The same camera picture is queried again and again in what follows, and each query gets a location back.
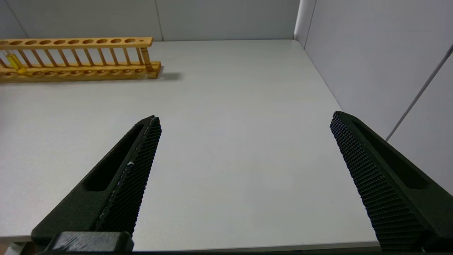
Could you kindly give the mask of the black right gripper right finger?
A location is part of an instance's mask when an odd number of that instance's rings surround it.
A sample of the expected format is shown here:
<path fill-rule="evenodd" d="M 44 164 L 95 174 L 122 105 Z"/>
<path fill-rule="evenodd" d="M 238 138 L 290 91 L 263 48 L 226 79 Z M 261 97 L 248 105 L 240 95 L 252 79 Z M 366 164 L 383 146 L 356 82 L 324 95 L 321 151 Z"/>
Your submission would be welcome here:
<path fill-rule="evenodd" d="M 453 197 L 353 115 L 331 132 L 383 252 L 451 252 Z"/>

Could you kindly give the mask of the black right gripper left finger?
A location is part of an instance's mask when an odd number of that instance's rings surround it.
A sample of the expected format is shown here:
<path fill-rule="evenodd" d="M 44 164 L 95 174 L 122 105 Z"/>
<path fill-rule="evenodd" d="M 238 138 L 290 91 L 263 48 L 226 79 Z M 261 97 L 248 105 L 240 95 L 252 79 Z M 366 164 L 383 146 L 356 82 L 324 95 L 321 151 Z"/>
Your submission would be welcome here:
<path fill-rule="evenodd" d="M 133 234 L 162 133 L 154 115 L 137 122 L 32 230 L 47 245 L 64 231 Z"/>

